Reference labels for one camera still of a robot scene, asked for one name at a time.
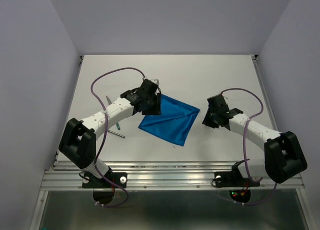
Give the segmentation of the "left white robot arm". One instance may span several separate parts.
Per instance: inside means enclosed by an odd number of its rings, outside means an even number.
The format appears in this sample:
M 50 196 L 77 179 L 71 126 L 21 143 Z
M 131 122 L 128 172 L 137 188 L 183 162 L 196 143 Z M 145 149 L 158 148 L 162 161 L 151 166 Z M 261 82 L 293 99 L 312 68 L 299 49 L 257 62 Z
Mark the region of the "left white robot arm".
M 108 130 L 120 121 L 134 116 L 161 114 L 161 90 L 158 80 L 144 79 L 142 84 L 122 93 L 106 108 L 82 120 L 70 119 L 64 129 L 58 150 L 79 169 L 94 176 L 101 187 L 111 182 L 111 168 L 99 159 L 96 141 L 106 140 Z

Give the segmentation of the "blue cloth napkin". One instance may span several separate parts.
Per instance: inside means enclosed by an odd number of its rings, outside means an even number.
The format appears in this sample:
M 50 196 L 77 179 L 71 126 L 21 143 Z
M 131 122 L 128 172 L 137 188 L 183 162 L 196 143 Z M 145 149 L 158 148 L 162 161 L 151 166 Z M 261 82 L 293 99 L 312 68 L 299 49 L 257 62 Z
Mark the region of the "blue cloth napkin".
M 184 146 L 200 109 L 171 98 L 161 96 L 161 114 L 147 115 L 138 128 L 164 141 Z

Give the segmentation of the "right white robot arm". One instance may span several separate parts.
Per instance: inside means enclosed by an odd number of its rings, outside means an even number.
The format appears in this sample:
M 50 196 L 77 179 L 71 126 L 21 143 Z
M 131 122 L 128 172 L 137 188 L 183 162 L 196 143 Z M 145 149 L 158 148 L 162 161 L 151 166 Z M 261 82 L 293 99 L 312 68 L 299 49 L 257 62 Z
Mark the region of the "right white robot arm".
M 222 94 L 207 101 L 203 125 L 237 133 L 243 137 L 243 143 L 249 140 L 264 153 L 263 159 L 250 160 L 245 156 L 230 171 L 216 172 L 216 187 L 243 186 L 247 182 L 259 186 L 261 179 L 266 177 L 281 184 L 307 169 L 306 158 L 294 133 L 281 133 L 251 121 L 240 109 L 230 109 Z

